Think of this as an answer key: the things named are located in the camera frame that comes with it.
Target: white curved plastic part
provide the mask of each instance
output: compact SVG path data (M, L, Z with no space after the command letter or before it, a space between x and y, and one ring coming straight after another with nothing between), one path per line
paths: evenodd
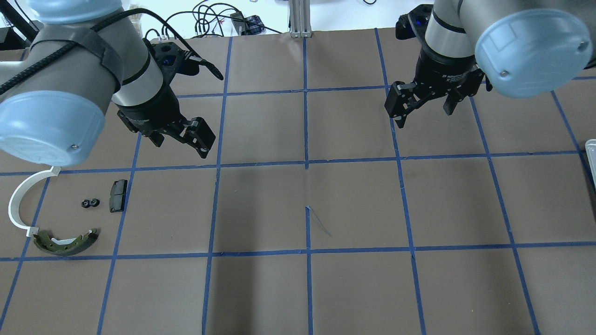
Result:
M14 190L13 196L10 197L10 201L8 202L8 217L10 221L13 222L13 225L17 226L17 228L27 230L27 237L32 237L33 235L37 234L39 231L39 227L30 227L23 223L21 220L21 215L19 214L18 210L21 206L21 201L27 191L37 184L39 181L42 181L49 177L55 177L60 173L59 166L52 166L49 170L38 172L29 178L25 179L16 190Z

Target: light blue joint cap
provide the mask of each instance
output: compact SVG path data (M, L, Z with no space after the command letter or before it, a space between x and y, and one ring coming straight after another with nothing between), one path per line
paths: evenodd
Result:
M33 163L73 166L87 159L104 124L100 108L81 96L21 93L0 104L0 149Z
M28 0L37 19L47 24L93 20L122 8L121 0Z
M482 33L476 61L500 93L529 98L577 76L592 55L586 25L575 15L552 9L521 11Z

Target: blue grid line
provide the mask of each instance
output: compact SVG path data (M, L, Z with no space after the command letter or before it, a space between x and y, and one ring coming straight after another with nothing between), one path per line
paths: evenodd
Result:
M222 115L219 121L219 142L218 142L218 159L217 159L217 173L215 175L215 191L213 193L213 212L211 214L211 230L209 233L209 253L213 253L213 243L215 242L215 221L218 212L218 198L219 198L219 180L221 177L221 162L222 162L222 144L224 142L224 125L225 125L225 107L228 100L228 82L229 82L229 65L232 58L232 42L234 38L230 38L228 42L228 56L225 66L225 80L223 82L223 99L222 99ZM207 308L209 307L209 287L211 285L211 267L213 257L207 258L207 269L205 272L205 291L203 296L203 314L201 316L201 334L205 335L207 328Z
M401 157L401 160L459 159L459 158L478 158L478 157L486 157L486 155L485 154L424 155L424 156Z
M484 250L484 249L508 249L510 244L471 244L468 246L427 246L416 247L416 251L453 251L453 250Z
M44 188L41 191L41 196L39 197L38 206L35 210L35 215L33 216L33 222L31 223L31 227L35 227L35 225L37 224L39 212L41 210L42 204L44 203L45 193L48 191L49 180L50 178L46 179ZM6 302L4 303L4 309L2 309L2 315L0 316L0 331L2 330L2 325L4 325L4 319L6 319L8 307L10 306L11 299L13 298L14 289L17 287L18 276L21 274L21 268L23 267L23 261L25 259L25 255L27 254L27 249L29 248L30 240L31 238L27 237L27 239L25 240L25 245L23 246L23 252L21 252L21 256L18 259L17 270L14 273L13 283L10 285L8 296L6 298Z
M230 92L226 93L228 97L237 97L241 95L262 95L262 94L289 94L289 93L301 93L301 92L330 92L330 91L359 91L359 90L366 90L366 89L380 89L380 88L388 88L387 84L385 85L373 85L373 86L347 86L347 87L329 87L329 88L301 88L301 89L282 89L276 91L253 91L253 92ZM211 94L185 94L185 95L177 95L176 97L179 99L189 99L189 98L207 98L207 97L223 97L223 93L211 93Z
M565 150L565 151L538 151L535 153L491 153L491 157L517 157L517 156L552 156L552 155L571 155L577 154L577 151Z
M385 85L373 85L373 86L354 86L354 87L334 87L334 88L309 88L308 92L331 92L331 91L360 91L365 89L387 89Z
M535 153L491 153L491 157L517 157L517 156L548 156L548 155L566 155L584 153L585 150L566 150L566 151L540 151ZM450 155L422 155L422 156L403 156L401 160L433 160L433 159L461 159L461 158L477 158L486 157L486 154L450 154ZM395 160L395 157L370 157L370 158L345 158L345 159L318 159L309 160L309 164L327 164L327 163L359 163L359 162L388 162ZM272 166L272 165L303 165L306 164L304 160L292 160L281 162L256 162L256 163L227 163L221 164L220 168L246 168L252 166ZM193 169L216 169L217 164L209 165L172 165L172 166L147 166L136 167L135 171L158 171L158 170L193 170ZM66 170L60 173L63 174L79 174L79 173L109 173L109 172L130 172L130 168L121 169L88 169L88 170ZM0 172L0 177L3 176L29 176L36 173L30 172Z
M567 241L567 242L535 242L516 243L516 248L558 248L558 247L594 247L596 241ZM471 244L451 246L417 246L416 251L453 251L453 250L484 250L484 249L509 249L511 244ZM313 254L335 254L335 253L378 253L378 252L409 252L408 247L361 247L361 248L330 248L330 249L290 249L290 250L264 250L253 252L197 252L197 253L164 253L164 254L138 254L118 255L117 259L170 259L170 258L208 258L208 257L258 257L258 256L279 256L279 255L313 255ZM33 256L25 257L23 262L41 262L54 260L107 260L112 259L111 255L88 255L88 256ZM18 262L19 257L0 258L1 262Z
M150 166L138 167L137 171L160 171L160 170L194 170L194 169L215 169L217 165L180 165L180 166Z
M128 210L128 203L129 203L129 199L131 197L132 183L135 179L136 160L139 157L139 149L140 148L141 148L141 133L139 133L136 138L135 155L133 156L133 159L132 159L131 175L129 177L129 181L128 181L128 184L126 187L126 198L125 198L125 202L124 202L124 208L122 211L122 215L120 216L120 224L118 225L118 233L116 234L116 242L114 243L114 251L111 256L110 270L108 272L108 278L107 278L107 282L105 284L104 298L101 303L100 320L97 324L97 335L101 335L101 330L104 326L105 309L107 307L108 298L110 296L111 280L114 275L114 267L116 266L118 248L120 247L120 238L122 237L122 228L124 227L126 211Z
M306 218L306 292L308 300L308 335L313 335L312 321L312 255L311 250L311 209L305 207Z
M287 162L261 162L261 163L230 163L221 164L222 168L250 168L253 166L271 166L271 165L302 165L303 160L292 160Z
M308 65L306 55L306 38L302 38L302 78L304 80L304 168L308 170Z
M306 38L302 38L302 70L304 80L304 168L309 168L308 157L308 53L306 50ZM311 209L305 207L306 221L306 250L311 249ZM306 300L308 303L308 335L314 334L312 319L312 255L306 254Z
M596 246L596 241L576 241L576 242L542 242L542 243L519 243L518 248L546 248L546 247L592 247Z
M586 171L586 174L588 175L588 178L590 180L590 183L592 184L592 186L594 186L594 179L592 178L592 170L590 169L590 165L589 163L584 159L583 154L582 154L582 147L579 145L578 139L575 137L575 134L573 133L573 129L571 128L571 124L569 123L569 120L567 119L567 116L565 115L565 111L563 110L563 106L561 105L561 102L559 102L558 98L557 98L557 94L555 93L555 91L551 91L551 95L553 100L555 101L555 104L557 105L557 108L559 110L559 113L561 114L561 118L563 119L563 122L565 123L565 127L567 128L567 132L569 133L569 137L571 137L571 140L573 141L573 145L575 146L575 150L577 150L577 153L579 155L579 160L582 162L583 165L583 169Z
M236 92L228 93L229 97L237 97L239 95L260 95L260 94L285 94L285 93L300 93L301 89L283 89L280 91L254 91L254 92Z
M178 99L189 99L189 98L209 98L209 97L223 97L223 93L209 93L209 94L183 94L177 95Z
M381 39L378 35L378 29L374 30L375 37L377 40L377 47L378 47L378 54L381 60L381 69L383 71L383 79L385 80L385 92L386 94L389 93L389 86L387 85L387 70L385 68L385 60L383 57L383 47L381 46ZM418 280L418 265L416 264L416 246L414 244L414 237L412 235L412 226L410 223L409 217L409 210L408 210L408 199L406 196L406 189L403 183L403 170L402 170L402 158L399 154L399 146L397 136L395 135L395 124L393 123L393 119L389 119L390 127L391 127L391 136L393 139L393 148L395 149L395 159L398 165L398 178L399 178L399 188L402 195L402 203L403 203L403 214L406 221L406 230L408 232L408 248L410 252L410 260L412 263L412 277L414 279L414 290L416 295L416 305L418 308L418 318L420 319L420 332L422 335L426 335L426 324L424 322L424 310L422 306L422 296L420 293L420 282Z
M511 243L511 250L513 251L513 257L516 262L517 272L520 277L521 289L523 290L523 294L526 299L527 310L528 310L528 313L530 314L530 319L532 320L532 326L534 328L534 333L536 335L540 335L540 329L538 328L538 322L536 320L536 315L534 314L534 307L532 306L532 300L530 299L530 293L529 293L529 291L527 289L527 285L526 285L526 277L524 276L524 273L523 273L522 263L520 261L519 254L517 253L516 241L515 241L515 238L513 237L513 232L511 230L511 225L509 222L509 216L507 215L507 209L505 208L505 201L503 200L501 187L499 186L499 180L496 176L495 165L492 162L491 151L488 147L488 143L486 142L484 130L482 129L482 123L480 122L480 116L478 114L478 110L476 108L476 103L474 102L473 97L470 97L470 104L472 105L472 110L474 111L474 117L476 118L476 123L478 125L478 131L480 132L482 144L485 148L486 158L488 159L489 167L491 169L492 179L493 179L493 182L495 183L496 194L499 198L499 204L501 206L503 220L505 221L505 227L507 229L507 234L509 235L509 242Z
M109 172L130 172L131 168L122 169L85 169L85 170L62 170L61 175L76 175L80 173L109 173Z

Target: cable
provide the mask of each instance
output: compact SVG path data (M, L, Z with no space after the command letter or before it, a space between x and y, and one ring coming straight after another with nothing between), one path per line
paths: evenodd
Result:
M91 27L91 30L95 31L95 32L99 32L100 30L108 27L111 24L114 24L115 22L120 21L121 19L128 17L130 15L134 15L134 14L147 14L149 16L154 17L155 19L157 19L159 22L161 22L161 24L164 24L168 27L168 29L170 29L172 31L172 33L174 34L174 36L176 36L180 42L186 47L188 48L188 50L193 53L196 57L198 57L198 61L201 65L204 65L205 67L207 67L207 69L209 69L209 71L211 73L213 73L214 76L216 76L219 80L223 80L224 76L221 74L221 72L218 70L217 67L215 67L215 65L213 65L212 63L208 62L207 60L203 59L191 46L190 44L188 44L188 42L182 38L182 36L180 36L180 34L174 30L172 28L172 26L170 26L169 23L167 23L164 19L162 19L159 15L155 14L154 12L147 10L145 8L135 8L133 10L127 10L127 11L123 11L120 13L117 13L107 19L105 19L102 22L99 22L98 24L94 25L93 27ZM18 73L17 75L15 75L14 77L12 77L11 79L9 79L8 81L6 81L5 83L3 83L2 85L0 85L0 95L6 93L9 89L15 87L16 85L24 82L25 80L27 80L28 78L30 78L31 76L33 76L34 74L36 74L37 72L43 70L44 68L46 68L48 65L52 64L53 62L55 62L56 60L58 60L59 58L61 58L62 56L66 55L69 51L71 51L73 48L75 48L77 45L77 43L75 42L67 42L65 44L65 46L61 47L60 49L54 51L52 54L46 56L45 58L37 61L35 64L29 66L28 68L24 69L23 71L21 71L20 73Z
M150 32L155 32L155 33L157 34L157 37L158 37L159 39L162 39L162 36L159 34L159 32L158 32L156 29L153 29L153 28L149 29L149 30L148 30L148 31L145 33L145 39L147 39L147 36L149 35L149 33L150 33Z
M219 15L219 14L200 13L200 12L196 12L196 11L181 11L181 12L177 12L177 13L174 13L174 14L172 14L172 15L170 16L170 18L172 18L174 15L180 15L180 14L190 14L190 13L194 13L194 14L197 14L197 13L198 13L198 14L210 15L210 16L216 16L216 17L217 17L217 16L219 16L219 17L224 17L224 18L231 18L231 19L233 19L233 20L238 20L238 21L242 21L242 22L244 22L244 23L248 23L248 24L251 24L251 25L254 25L254 26L258 26L258 27L261 27L261 28L265 28L265 29L267 29L267 30L270 30L270 31L272 31L272 32L274 32L274 33L283 34L282 32L280 32L280 31L278 31L278 30L275 30L275 29L272 29L272 28L269 28L268 26L265 26L264 24L256 24L256 23L254 23L254 22L250 22L250 21L248 21L248 20L246 20L246 19L245 19L245 20L241 20L241 19L239 19L239 18L236 18L236 17L226 16L226 15Z
M14 0L14 3L17 5L17 7L21 11L21 13L23 13L23 15L25 15L25 17L27 18L27 20L29 21L29 23L33 22L33 20L31 20L31 18L29 18L29 16L27 15L27 13L25 13L25 11L21 8L21 5L18 4L18 0ZM33 28L35 30L39 31L39 29L37 28L37 26L35 26L34 24L32 26L33 26Z

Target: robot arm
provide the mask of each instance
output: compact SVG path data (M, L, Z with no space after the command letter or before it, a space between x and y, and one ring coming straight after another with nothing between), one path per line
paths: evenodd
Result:
M396 24L396 37L417 37L422 48L414 80L393 83L385 108L403 128L426 101L445 97L451 115L486 76L514 98L548 92L573 79L596 54L593 0L436 0Z
M142 40L120 0L29 0L29 5L45 27L25 61L1 64L1 149L34 163L79 164L95 145L113 101L126 127L156 146L165 134L207 156L215 135L203 119L180 114L169 84L177 73L196 75L199 66L223 79L215 66L192 48Z

